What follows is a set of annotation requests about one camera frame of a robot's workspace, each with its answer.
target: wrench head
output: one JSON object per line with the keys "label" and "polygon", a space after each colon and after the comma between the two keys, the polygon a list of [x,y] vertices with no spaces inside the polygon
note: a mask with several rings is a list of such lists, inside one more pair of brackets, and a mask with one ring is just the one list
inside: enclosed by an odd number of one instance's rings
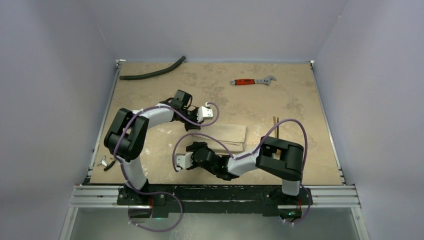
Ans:
{"label": "wrench head", "polygon": [[263,80],[266,83],[266,85],[268,85],[268,86],[271,84],[271,81],[277,81],[277,79],[274,76],[271,76],[271,75],[265,77]]}

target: white wall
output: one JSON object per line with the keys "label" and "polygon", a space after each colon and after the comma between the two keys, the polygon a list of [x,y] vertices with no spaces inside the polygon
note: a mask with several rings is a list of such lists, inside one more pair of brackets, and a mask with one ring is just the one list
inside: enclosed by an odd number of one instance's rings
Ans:
{"label": "white wall", "polygon": [[348,0],[88,0],[119,59],[314,60]]}
{"label": "white wall", "polygon": [[2,1],[0,234],[58,239],[114,76],[85,2]]}
{"label": "white wall", "polygon": [[314,71],[371,239],[424,236],[424,1],[350,0]]}

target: gray floor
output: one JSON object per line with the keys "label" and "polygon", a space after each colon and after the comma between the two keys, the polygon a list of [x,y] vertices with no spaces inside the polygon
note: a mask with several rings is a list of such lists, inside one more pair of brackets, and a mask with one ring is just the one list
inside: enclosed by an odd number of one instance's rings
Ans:
{"label": "gray floor", "polygon": [[[178,214],[169,218],[147,219],[143,225],[166,228],[175,223]],[[315,208],[294,227],[282,224],[279,217],[260,214],[194,214],[187,213],[173,230],[148,232],[128,224],[127,209],[80,208],[72,240],[358,240],[350,208]]]}

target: wooden table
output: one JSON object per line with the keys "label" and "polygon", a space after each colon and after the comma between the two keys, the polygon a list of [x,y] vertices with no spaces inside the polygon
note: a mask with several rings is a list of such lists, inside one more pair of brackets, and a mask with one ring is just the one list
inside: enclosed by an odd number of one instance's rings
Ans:
{"label": "wooden table", "polygon": [[[140,75],[168,67],[169,63],[126,62],[120,75]],[[274,76],[270,86],[265,84],[230,85],[230,80]],[[308,64],[272,63],[183,63],[174,71],[143,80],[118,80],[109,112],[102,130],[95,157],[91,183],[123,183],[124,177],[116,164],[108,171],[97,166],[106,155],[112,155],[103,146],[104,134],[120,108],[139,110],[154,106],[173,97],[178,89],[193,95],[193,105],[214,102],[219,106],[217,123],[247,126],[246,150],[260,141],[273,126],[273,116],[280,120],[295,118],[301,121],[308,138],[308,155],[304,169],[305,185],[341,185],[341,178],[331,144],[325,117],[321,108],[314,76]],[[172,149],[184,135],[181,122],[170,122],[148,130],[141,164],[150,183],[162,184],[281,184],[281,179],[260,169],[247,172],[232,181],[221,180],[200,167],[174,172]],[[280,138],[304,145],[302,131],[296,123],[280,126]],[[187,137],[177,153],[185,153]]]}

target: black hose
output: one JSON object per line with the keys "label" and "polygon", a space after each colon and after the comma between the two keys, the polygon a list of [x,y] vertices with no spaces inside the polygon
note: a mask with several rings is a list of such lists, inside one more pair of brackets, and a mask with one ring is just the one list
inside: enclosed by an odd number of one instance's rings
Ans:
{"label": "black hose", "polygon": [[179,65],[181,65],[181,63],[183,63],[183,61],[186,60],[185,56],[182,56],[178,61],[176,61],[174,64],[172,64],[171,66],[159,70],[159,71],[154,71],[154,72],[149,72],[146,74],[141,74],[141,75],[133,75],[133,76],[119,76],[120,80],[141,80],[141,79],[148,79],[151,77],[156,77],[162,74],[166,74],[171,72],[172,70],[176,69]]}

